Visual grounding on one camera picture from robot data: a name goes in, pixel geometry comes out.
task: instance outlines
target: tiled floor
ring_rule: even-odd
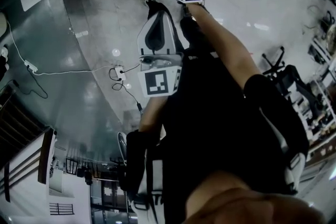
[[[137,65],[137,35],[148,12],[139,0],[64,1],[73,32],[80,36],[80,48],[92,69],[108,63],[125,68]],[[174,0],[162,1],[178,24],[179,5]],[[206,7],[213,16],[222,20],[223,25],[242,40],[258,64],[262,53],[274,52],[282,45],[286,49],[286,63],[297,66],[304,79],[316,69],[307,54],[314,30],[304,25],[316,25],[321,17],[318,9],[307,10],[310,5],[323,8],[324,0],[206,0]],[[180,38],[188,46],[181,33]],[[114,48],[121,51],[119,57],[112,55]],[[123,89],[111,89],[113,81],[108,77],[108,69],[94,75],[126,129],[136,127],[140,117],[133,98]],[[145,106],[147,100],[142,97],[136,70],[127,74],[127,83],[132,87],[130,92]]]

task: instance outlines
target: white cable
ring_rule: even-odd
[[[94,69],[94,70],[65,71],[65,72],[40,73],[40,74],[33,73],[33,74],[36,75],[36,76],[41,76],[41,75],[67,74],[67,73],[94,73],[94,72],[96,72],[96,71],[98,71],[98,70],[100,70],[100,69],[106,68],[106,67],[113,68],[113,67],[116,67],[116,66],[104,66],[104,67],[100,67],[100,68],[98,68],[98,69]]]
[[[16,50],[17,50],[17,53],[19,54],[19,56],[20,56],[22,62],[25,63],[26,61],[22,58],[22,56],[21,56],[21,54],[20,54],[20,52],[19,52],[19,49],[17,48],[17,45],[16,45],[16,43],[15,43],[15,40],[14,40],[14,37],[13,37],[13,33],[12,33],[12,29],[11,29],[11,27],[10,27],[11,25],[10,25],[10,23],[9,23],[8,20],[7,20],[7,23],[8,23],[8,25],[9,25],[9,33],[10,33],[10,36],[12,37],[13,44],[14,44]]]

